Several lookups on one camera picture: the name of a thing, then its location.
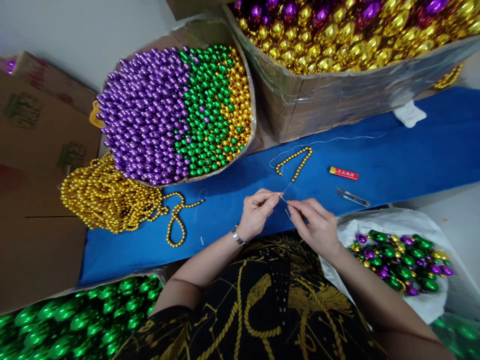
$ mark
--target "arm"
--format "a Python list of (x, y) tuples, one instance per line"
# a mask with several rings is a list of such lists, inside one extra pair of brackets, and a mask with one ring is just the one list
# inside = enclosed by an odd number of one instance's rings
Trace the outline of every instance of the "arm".
[(338, 271), (373, 336), (392, 358), (454, 359), (417, 313), (343, 247), (334, 214), (315, 199), (289, 201), (288, 209), (300, 236)]
[[(240, 224), (236, 229), (244, 242), (251, 241), (262, 232), (267, 217), (272, 214), (279, 199), (278, 193), (265, 189), (245, 198)], [(150, 316), (175, 305), (193, 310), (203, 291), (235, 259), (241, 248), (229, 232), (190, 258), (165, 284)]]

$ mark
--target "wrist watch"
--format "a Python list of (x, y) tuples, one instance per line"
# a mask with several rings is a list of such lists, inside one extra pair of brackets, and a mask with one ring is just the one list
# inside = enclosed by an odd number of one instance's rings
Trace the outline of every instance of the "wrist watch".
[(235, 225), (235, 226), (233, 227), (233, 229), (231, 230), (231, 234), (232, 234), (232, 236), (233, 236), (233, 239), (234, 239), (241, 247), (244, 247), (245, 245), (250, 244), (250, 241), (243, 241), (243, 240), (240, 238), (240, 236), (237, 234), (237, 227), (238, 227), (238, 226), (239, 226), (239, 225), (237, 224), (237, 225)]

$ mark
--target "table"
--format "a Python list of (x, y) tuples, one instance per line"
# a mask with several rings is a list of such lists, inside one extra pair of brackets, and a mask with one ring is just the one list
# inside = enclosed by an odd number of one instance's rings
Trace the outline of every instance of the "table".
[[(311, 145), (313, 154), (297, 181), (287, 189), (285, 199), (313, 197), (337, 216), (364, 208), (341, 198), (335, 188), (366, 199), (375, 207), (480, 181), (480, 91), (454, 87), (416, 105), (427, 113), (427, 118), (413, 128), (404, 127), (391, 112), (380, 114), (249, 155), (208, 179), (165, 188), (165, 193), (181, 192), (187, 204), (196, 202), (202, 189), (206, 190), (201, 197), (208, 191), (204, 203), (180, 212), (187, 230), (184, 244), (177, 248), (167, 244), (171, 215), (119, 235), (103, 229), (89, 230), (79, 285), (99, 283), (198, 253), (240, 220), (244, 197), (259, 188), (281, 192), (287, 187), (303, 156), (285, 165), (284, 176), (277, 175), (269, 163), (299, 145), (271, 163), (275, 167), (303, 145), (319, 142)], [(338, 137), (351, 140), (332, 140)], [(379, 138), (352, 139), (355, 137)], [(331, 175), (330, 166), (359, 173), (359, 180)], [(177, 203), (178, 197), (166, 202), (170, 208)], [(286, 204), (280, 200), (261, 235), (293, 228), (285, 209)], [(177, 242), (179, 236), (176, 224), (173, 241)]]

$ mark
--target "strand of gold beads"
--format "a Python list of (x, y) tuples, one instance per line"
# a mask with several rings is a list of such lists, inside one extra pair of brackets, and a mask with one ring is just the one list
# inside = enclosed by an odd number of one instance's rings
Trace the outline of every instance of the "strand of gold beads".
[(276, 170), (276, 173), (280, 176), (283, 176), (283, 174), (280, 172), (280, 167), (285, 165), (286, 163), (288, 163), (290, 160), (292, 160), (293, 158), (297, 157), (298, 155), (304, 153), (308, 151), (308, 154), (305, 156), (305, 158), (301, 161), (301, 164), (300, 166), (296, 169), (295, 171), (295, 176), (293, 177), (293, 179), (291, 180), (292, 183), (295, 182), (295, 179), (299, 177), (299, 174), (300, 174), (300, 170), (302, 170), (302, 168), (304, 167), (305, 163), (307, 162), (307, 160), (309, 159), (309, 157), (312, 155), (312, 153), (314, 152), (312, 150), (311, 147), (305, 147), (304, 149), (294, 153), (293, 155), (290, 155), (289, 157), (287, 157), (284, 161), (282, 161), (281, 163), (279, 163), (275, 170)]
[(444, 89), (452, 85), (460, 75), (460, 71), (464, 67), (464, 64), (458, 65), (452, 71), (450, 71), (447, 75), (441, 78), (439, 82), (432, 86), (432, 89)]
[[(193, 208), (205, 199), (193, 204), (185, 204), (185, 197), (179, 192), (162, 194), (162, 189), (144, 186), (125, 178), (115, 170), (115, 162), (110, 153), (94, 159), (87, 167), (76, 169), (61, 185), (61, 200), (88, 226), (89, 229), (102, 228), (119, 234), (134, 231), (144, 220), (152, 222), (159, 216), (169, 213), (163, 200), (180, 197), (180, 203), (172, 210), (168, 224), (166, 241), (176, 248), (183, 244), (187, 232), (179, 213), (183, 208)], [(180, 242), (171, 240), (172, 226), (177, 221), (182, 231)]]

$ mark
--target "white string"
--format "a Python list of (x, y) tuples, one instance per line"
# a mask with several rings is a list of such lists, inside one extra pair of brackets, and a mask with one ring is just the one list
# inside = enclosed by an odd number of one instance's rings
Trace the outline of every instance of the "white string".
[[(209, 194), (209, 190), (208, 190), (206, 187), (204, 187), (204, 188), (203, 188), (202, 190), (200, 190), (200, 192), (198, 193), (198, 200), (197, 200), (197, 202), (200, 201), (200, 194), (202, 193), (203, 190), (206, 190), (206, 194), (205, 194), (205, 197), (203, 198), (203, 200), (205, 200), (205, 199), (207, 198), (207, 195)], [(197, 223), (197, 211), (199, 210), (199, 207), (196, 206), (195, 208), (196, 208), (196, 209), (195, 209), (195, 224), (196, 224), (196, 223)]]
[(277, 156), (275, 156), (272, 160), (270, 160), (269, 165), (270, 165), (270, 167), (271, 167), (272, 169), (275, 169), (275, 167), (272, 166), (272, 161), (273, 161), (273, 160), (275, 160), (276, 158), (278, 158), (278, 157), (281, 156), (282, 154), (286, 154), (286, 153), (291, 152), (293, 149), (298, 148), (298, 147), (306, 147), (306, 146), (309, 146), (309, 145), (312, 145), (312, 144), (316, 144), (316, 143), (329, 143), (329, 142), (331, 142), (331, 141), (333, 141), (333, 140), (337, 140), (337, 139), (344, 139), (344, 140), (355, 140), (355, 139), (361, 139), (361, 138), (365, 138), (365, 139), (379, 139), (379, 138), (381, 138), (382, 136), (385, 136), (385, 135), (386, 135), (386, 133), (384, 133), (384, 134), (382, 134), (382, 135), (380, 135), (380, 136), (377, 136), (377, 137), (372, 137), (372, 136), (356, 136), (356, 137), (352, 137), (352, 138), (348, 138), (348, 137), (334, 137), (333, 139), (330, 139), (330, 140), (327, 140), (327, 141), (314, 141), (314, 142), (311, 142), (311, 143), (309, 143), (309, 144), (307, 144), (307, 145), (296, 145), (296, 146), (292, 147), (290, 150), (287, 150), (287, 151), (284, 151), (284, 152), (279, 153), (279, 154), (278, 154)]

